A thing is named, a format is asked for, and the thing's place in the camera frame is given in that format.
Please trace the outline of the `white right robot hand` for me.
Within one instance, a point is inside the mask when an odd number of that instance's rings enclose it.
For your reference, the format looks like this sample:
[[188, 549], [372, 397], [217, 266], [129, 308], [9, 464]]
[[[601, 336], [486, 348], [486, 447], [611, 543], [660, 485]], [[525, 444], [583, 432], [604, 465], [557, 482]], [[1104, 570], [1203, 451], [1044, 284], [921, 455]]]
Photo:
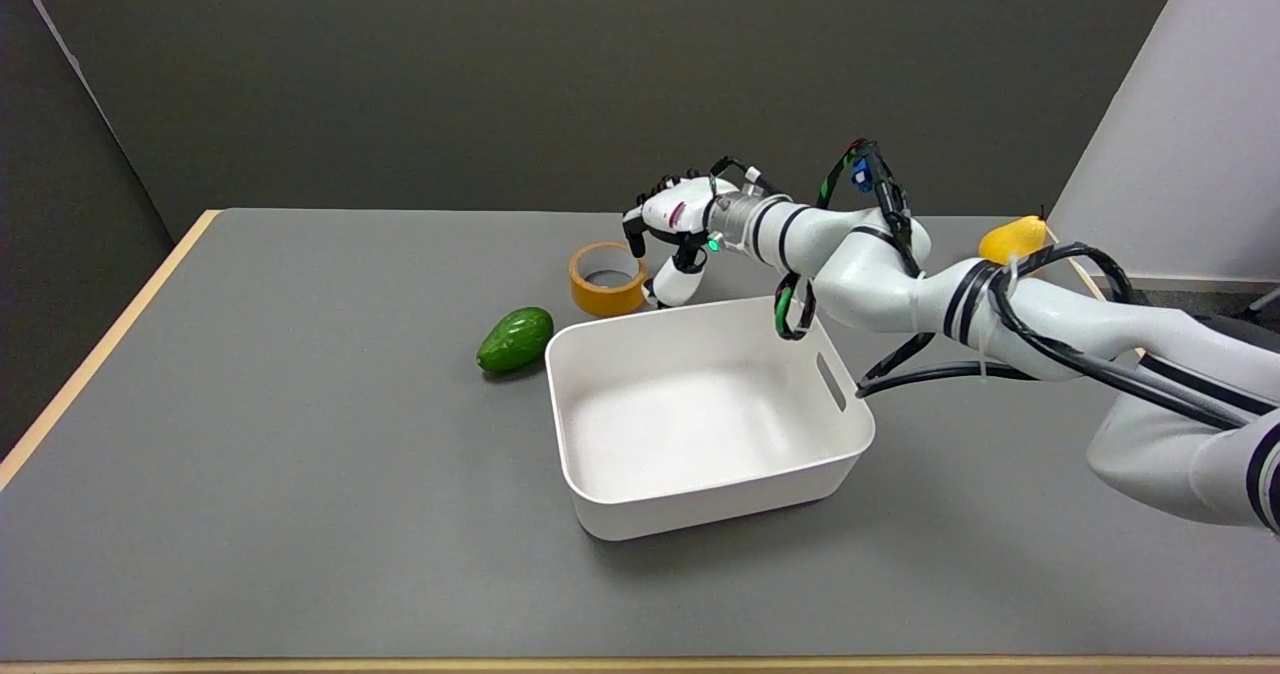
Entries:
[[675, 246], [675, 253], [643, 286], [654, 308], [680, 308], [698, 292], [707, 265], [710, 205], [737, 191], [727, 179], [686, 171], [660, 179], [623, 214], [623, 233], [635, 260], [646, 256], [645, 237]]

